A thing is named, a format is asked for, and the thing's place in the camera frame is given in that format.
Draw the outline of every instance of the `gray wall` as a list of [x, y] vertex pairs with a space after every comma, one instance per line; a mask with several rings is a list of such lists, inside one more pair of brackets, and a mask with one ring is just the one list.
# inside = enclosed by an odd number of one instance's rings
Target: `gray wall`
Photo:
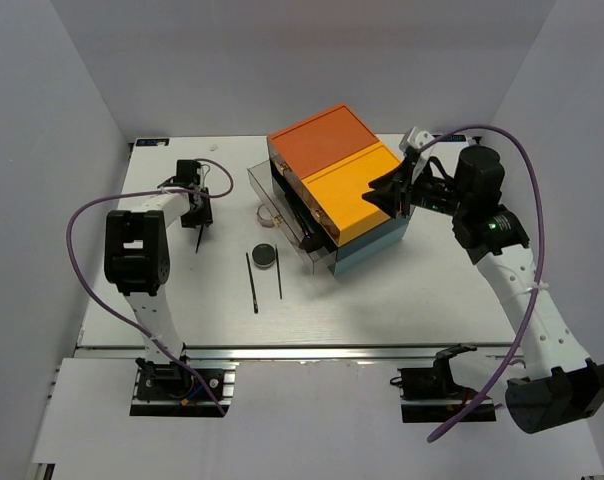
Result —
[[[23, 478], [55, 367], [80, 327], [66, 221], [118, 187], [126, 158], [50, 2], [0, 0], [0, 480]], [[97, 260], [101, 217], [78, 228], [85, 266]]]
[[136, 136], [269, 133], [345, 101], [378, 132], [488, 121], [554, 0], [53, 0]]
[[[547, 222], [546, 280], [568, 325], [604, 363], [604, 1], [556, 4], [494, 123], [530, 150]], [[505, 163], [506, 201], [532, 231], [522, 161], [509, 154]], [[604, 464], [604, 406], [590, 426]]]

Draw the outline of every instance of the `purple cable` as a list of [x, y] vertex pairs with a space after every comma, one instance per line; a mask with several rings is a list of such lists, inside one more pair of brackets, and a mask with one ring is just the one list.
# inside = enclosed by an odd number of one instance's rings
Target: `purple cable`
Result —
[[[531, 186], [533, 187], [533, 196], [535, 198], [535, 210], [536, 210], [537, 217], [538, 217], [537, 218], [538, 219], [538, 264], [537, 264], [537, 268], [535, 270], [535, 275], [534, 275], [533, 279], [534, 279], [535, 283], [540, 283], [540, 279], [542, 278], [542, 270], [544, 268], [544, 250], [545, 250], [545, 244], [546, 244], [545, 238], [544, 238], [544, 218], [542, 215], [542, 199], [540, 198], [540, 187], [538, 185], [538, 180], [537, 180], [537, 177], [535, 176], [535, 172], [533, 170], [533, 164], [531, 163], [531, 159], [529, 158], [529, 155], [526, 153], [526, 150], [524, 149], [524, 146], [522, 146], [520, 141], [517, 138], [515, 138], [512, 134], [510, 134], [506, 130], [499, 128], [499, 127], [494, 127], [492, 125], [483, 125], [483, 124], [465, 125], [463, 127], [456, 128], [455, 130], [451, 130], [450, 132], [444, 133], [443, 135], [437, 137], [435, 140], [431, 140], [429, 143], [427, 143], [422, 148], [420, 148], [419, 152], [422, 153], [427, 148], [431, 148], [436, 143], [444, 140], [445, 138], [447, 138], [451, 135], [455, 135], [456, 133], [460, 133], [464, 130], [473, 130], [473, 129], [488, 130], [490, 132], [495, 132], [495, 133], [498, 133], [498, 134], [508, 138], [511, 141], [511, 143], [513, 143], [513, 145], [515, 145], [515, 148], [517, 148], [518, 152], [520, 152], [520, 155], [522, 155], [522, 159], [524, 160], [526, 169], [529, 172], [529, 177], [531, 178]], [[431, 432], [431, 434], [427, 437], [427, 442], [433, 443], [436, 440], [438, 440], [440, 437], [442, 437], [442, 435], [444, 435], [449, 430], [451, 430], [451, 428], [453, 428], [458, 422], [460, 422], [464, 417], [466, 417], [475, 408], [477, 408], [478, 405], [480, 405], [482, 403], [482, 401], [486, 397], [489, 390], [491, 390], [491, 388], [493, 388], [493, 385], [495, 385], [497, 383], [497, 381], [500, 379], [500, 377], [502, 376], [502, 374], [504, 373], [506, 368], [509, 366], [509, 364], [513, 360], [513, 357], [515, 356], [515, 353], [516, 353], [518, 347], [520, 346], [520, 343], [522, 343], [522, 339], [524, 338], [524, 333], [526, 332], [526, 328], [529, 326], [529, 322], [531, 321], [531, 316], [533, 315], [533, 309], [535, 308], [535, 301], [538, 298], [538, 293], [539, 293], [539, 291], [537, 289], [534, 289], [531, 291], [531, 297], [529, 297], [529, 304], [527, 305], [526, 311], [524, 312], [524, 318], [522, 319], [520, 328], [518, 328], [518, 331], [515, 335], [515, 339], [513, 340], [513, 343], [511, 344], [509, 351], [507, 352], [506, 356], [502, 360], [502, 363], [497, 368], [495, 373], [493, 373], [491, 378], [489, 378], [488, 382], [486, 382], [486, 385], [484, 385], [484, 387], [482, 387], [482, 390], [480, 390], [478, 392], [478, 394], [475, 396], [475, 398], [473, 398], [473, 400], [471, 400], [471, 402], [469, 402], [468, 405], [466, 405], [460, 412], [458, 412], [453, 417], [449, 418], [446, 422], [442, 423], [435, 430], [433, 430], [433, 432]]]
[[84, 288], [84, 290], [89, 295], [89, 297], [91, 297], [93, 299], [93, 301], [95, 301], [95, 303], [97, 303], [100, 307], [102, 307], [104, 310], [109, 312], [111, 315], [122, 320], [124, 323], [126, 323], [130, 327], [135, 328], [140, 333], [142, 333], [142, 335], [149, 338], [153, 342], [153, 344], [158, 348], [158, 350], [160, 350], [160, 352], [162, 352], [169, 360], [171, 360], [172, 362], [175, 362], [177, 365], [179, 365], [180, 367], [185, 369], [187, 372], [189, 372], [191, 375], [193, 375], [195, 378], [197, 378], [198, 381], [200, 382], [200, 385], [204, 388], [204, 391], [207, 393], [209, 398], [211, 398], [213, 403], [215, 403], [215, 406], [220, 411], [220, 414], [222, 416], [224, 416], [226, 412], [222, 408], [222, 405], [220, 405], [220, 402], [218, 402], [217, 398], [215, 398], [215, 395], [213, 395], [213, 392], [211, 391], [211, 389], [209, 388], [209, 386], [207, 385], [207, 383], [204, 381], [204, 379], [198, 373], [197, 370], [190, 367], [187, 363], [181, 361], [179, 358], [175, 357], [171, 352], [169, 352], [169, 350], [158, 339], [153, 338], [153, 332], [151, 332], [143, 324], [137, 323], [134, 320], [130, 320], [127, 317], [125, 317], [124, 315], [122, 315], [120, 312], [114, 310], [109, 305], [107, 305], [97, 295], [97, 293], [95, 293], [93, 291], [93, 289], [91, 288], [91, 285], [89, 285], [89, 282], [86, 280], [86, 278], [84, 278], [84, 274], [82, 273], [82, 270], [80, 270], [80, 266], [78, 265], [77, 258], [75, 257], [75, 250], [73, 249], [73, 226], [75, 224], [75, 221], [82, 214], [82, 212], [84, 212], [88, 208], [91, 208], [92, 206], [97, 205], [99, 203], [109, 202], [111, 200], [120, 200], [122, 198], [147, 197], [149, 195], [159, 195], [159, 194], [163, 194], [163, 193], [167, 193], [167, 192], [168, 193], [191, 193], [193, 195], [199, 195], [199, 196], [205, 197], [205, 198], [220, 198], [220, 197], [224, 197], [224, 196], [228, 195], [229, 193], [231, 193], [231, 191], [233, 190], [233, 185], [234, 185], [233, 177], [231, 176], [231, 174], [229, 173], [229, 171], [226, 168], [224, 168], [222, 165], [220, 165], [219, 163], [217, 163], [213, 160], [198, 159], [198, 161], [210, 163], [211, 165], [214, 165], [214, 166], [218, 167], [220, 170], [222, 170], [222, 172], [229, 178], [229, 182], [230, 182], [229, 188], [226, 192], [212, 195], [212, 194], [206, 194], [206, 193], [202, 193], [202, 192], [198, 192], [198, 191], [194, 191], [194, 190], [187, 190], [184, 188], [175, 188], [175, 189], [172, 188], [171, 190], [151, 190], [148, 192], [121, 193], [118, 195], [109, 195], [106, 197], [96, 198], [95, 200], [91, 200], [90, 202], [82, 205], [80, 208], [78, 208], [75, 211], [75, 213], [73, 215], [71, 215], [71, 218], [69, 219], [69, 223], [66, 226], [66, 249], [69, 254], [69, 260], [71, 261], [71, 266], [73, 267], [73, 271], [75, 272], [75, 275], [78, 277], [78, 280], [80, 281], [80, 285], [82, 285], [82, 288]]

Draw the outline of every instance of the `purple hose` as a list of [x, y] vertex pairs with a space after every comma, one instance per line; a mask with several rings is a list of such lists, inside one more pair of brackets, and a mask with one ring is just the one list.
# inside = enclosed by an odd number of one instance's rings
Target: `purple hose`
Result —
[[109, 202], [111, 200], [120, 200], [122, 198], [134, 198], [134, 197], [146, 197], [149, 195], [159, 195], [162, 193], [166, 193], [167, 191], [171, 192], [171, 193], [191, 193], [191, 194], [199, 195], [199, 196], [205, 197], [205, 198], [220, 198], [220, 197], [224, 197], [224, 196], [228, 195], [229, 193], [231, 193], [231, 191], [233, 190], [233, 177], [231, 176], [231, 174], [229, 173], [229, 171], [226, 168], [224, 168], [222, 165], [220, 165], [219, 163], [217, 163], [213, 160], [198, 159], [198, 161], [210, 163], [211, 165], [218, 167], [220, 170], [222, 170], [222, 172], [224, 172], [224, 174], [229, 178], [229, 182], [230, 182], [229, 188], [226, 192], [211, 195], [211, 194], [205, 194], [205, 193], [198, 192], [198, 191], [187, 190], [184, 188], [175, 188], [175, 189], [171, 188], [170, 190], [166, 190], [166, 191], [165, 190], [152, 190], [152, 191], [148, 191], [148, 192], [122, 193], [122, 194], [118, 194], [118, 195], [109, 195], [106, 197], [96, 198], [95, 200], [91, 200], [89, 203], [82, 205], [80, 208], [78, 208], [75, 211], [75, 213], [73, 215], [71, 215], [71, 218], [69, 219], [69, 223], [67, 224], [67, 227], [66, 227], [66, 249], [69, 254], [69, 260], [71, 261], [71, 266], [73, 267], [73, 271], [75, 272], [75, 275], [78, 277], [78, 280], [80, 281], [80, 285], [82, 285], [82, 288], [84, 288], [84, 290], [89, 295], [89, 297], [91, 297], [95, 303], [97, 303], [100, 307], [102, 307], [104, 310], [109, 312], [111, 315], [122, 320], [124, 323], [135, 328], [142, 335], [149, 338], [154, 343], [154, 345], [158, 348], [158, 350], [160, 352], [162, 352], [169, 360], [171, 360], [172, 362], [175, 362], [177, 365], [179, 365], [180, 367], [185, 369], [187, 372], [189, 372], [191, 375], [193, 375], [195, 378], [197, 378], [198, 381], [200, 382], [200, 385], [204, 388], [204, 391], [211, 398], [213, 403], [215, 403], [215, 406], [220, 411], [220, 414], [222, 416], [224, 416], [225, 411], [222, 408], [222, 405], [220, 405], [220, 402], [218, 402], [217, 398], [215, 398], [215, 395], [213, 395], [213, 392], [207, 385], [206, 381], [202, 378], [202, 376], [198, 373], [197, 370], [190, 367], [187, 363], [181, 361], [179, 358], [175, 357], [171, 352], [169, 352], [169, 350], [158, 339], [153, 338], [153, 332], [151, 332], [144, 325], [139, 324], [139, 323], [135, 322], [134, 320], [130, 320], [130, 319], [126, 318], [124, 315], [122, 315], [121, 313], [119, 313], [116, 310], [114, 310], [113, 308], [111, 308], [100, 297], [98, 297], [98, 295], [91, 288], [91, 285], [89, 285], [89, 282], [86, 280], [86, 278], [84, 278], [84, 274], [82, 273], [82, 270], [80, 269], [80, 266], [78, 265], [77, 258], [75, 257], [75, 250], [73, 249], [73, 226], [75, 224], [75, 221], [78, 219], [80, 214], [82, 214], [82, 212], [84, 212], [86, 209], [91, 208], [92, 206], [97, 205], [99, 203]]
[[[540, 279], [542, 278], [542, 270], [544, 268], [544, 249], [545, 249], [545, 244], [546, 244], [545, 238], [544, 238], [544, 218], [542, 215], [542, 199], [540, 198], [540, 187], [538, 186], [538, 180], [537, 180], [537, 178], [535, 176], [535, 172], [533, 170], [533, 164], [531, 163], [531, 159], [529, 158], [529, 155], [526, 153], [526, 150], [524, 149], [522, 144], [519, 142], [519, 140], [517, 138], [515, 138], [513, 135], [511, 135], [509, 132], [507, 132], [506, 130], [499, 128], [499, 127], [494, 127], [492, 125], [483, 125], [483, 124], [465, 125], [463, 127], [456, 128], [455, 130], [451, 130], [450, 132], [446, 132], [443, 135], [436, 138], [435, 140], [431, 140], [429, 143], [427, 143], [422, 148], [420, 148], [419, 151], [421, 153], [424, 150], [426, 150], [427, 148], [432, 147], [436, 143], [444, 140], [445, 138], [447, 138], [451, 135], [455, 135], [456, 133], [460, 133], [464, 130], [473, 130], [473, 129], [488, 130], [488, 131], [498, 133], [498, 134], [508, 138], [511, 141], [511, 143], [513, 143], [513, 145], [515, 145], [515, 148], [518, 149], [518, 152], [520, 152], [520, 155], [522, 155], [522, 159], [524, 160], [526, 169], [529, 172], [529, 177], [531, 178], [531, 186], [533, 187], [533, 196], [535, 198], [535, 210], [536, 210], [537, 217], [538, 217], [538, 263], [537, 263], [535, 275], [533, 278], [534, 278], [535, 283], [540, 283]], [[478, 392], [478, 394], [475, 396], [475, 398], [473, 398], [473, 400], [471, 400], [471, 402], [469, 402], [468, 405], [466, 405], [459, 413], [457, 413], [453, 417], [449, 418], [446, 422], [442, 423], [435, 430], [433, 430], [433, 432], [431, 432], [431, 434], [427, 437], [427, 442], [432, 443], [432, 442], [435, 442], [436, 440], [438, 440], [440, 437], [442, 437], [442, 435], [444, 435], [449, 430], [451, 430], [451, 428], [453, 428], [458, 422], [460, 422], [464, 417], [466, 417], [475, 408], [477, 408], [477, 406], [482, 403], [482, 401], [486, 397], [489, 390], [491, 390], [491, 388], [493, 388], [493, 385], [495, 385], [497, 383], [497, 381], [500, 379], [500, 377], [502, 376], [502, 374], [504, 373], [506, 368], [509, 366], [509, 364], [513, 360], [513, 357], [515, 356], [515, 353], [516, 353], [518, 347], [520, 346], [520, 343], [522, 343], [522, 339], [524, 338], [524, 332], [526, 332], [526, 328], [529, 326], [529, 322], [531, 321], [531, 316], [533, 315], [533, 309], [535, 308], [535, 301], [538, 298], [538, 293], [539, 293], [539, 291], [537, 289], [534, 289], [531, 291], [531, 297], [529, 297], [529, 304], [526, 307], [526, 311], [524, 313], [524, 318], [522, 319], [522, 323], [520, 324], [520, 328], [518, 328], [518, 331], [515, 335], [515, 339], [513, 340], [513, 343], [511, 344], [509, 351], [507, 352], [506, 356], [502, 360], [502, 363], [497, 368], [495, 373], [491, 376], [491, 378], [489, 378], [489, 381], [486, 382], [486, 385], [484, 385], [484, 387], [482, 387], [482, 390], [480, 390], [480, 392]]]

